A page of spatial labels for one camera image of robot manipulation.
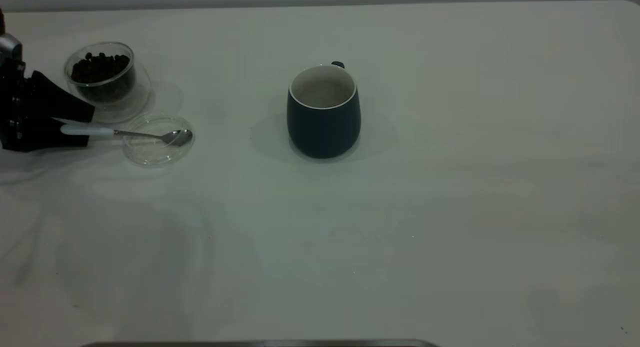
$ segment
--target spoon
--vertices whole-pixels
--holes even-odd
[[[71,136],[130,136],[130,137],[147,137],[161,140],[165,144],[174,144],[182,146],[188,144],[194,138],[194,133],[188,129],[176,129],[163,135],[155,135],[149,133],[130,132],[126,130],[117,130],[101,126],[74,126],[71,124],[63,124],[60,126],[60,132]]]

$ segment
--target table surface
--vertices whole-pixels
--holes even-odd
[[[626,1],[8,14],[29,71],[133,48],[170,167],[0,151],[0,345],[640,343],[640,7]],[[302,69],[355,76],[357,147],[291,148]]]

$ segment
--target dark blue mug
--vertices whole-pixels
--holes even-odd
[[[311,158],[333,158],[350,149],[361,129],[360,98],[342,62],[300,72],[288,87],[286,126],[291,141]]]

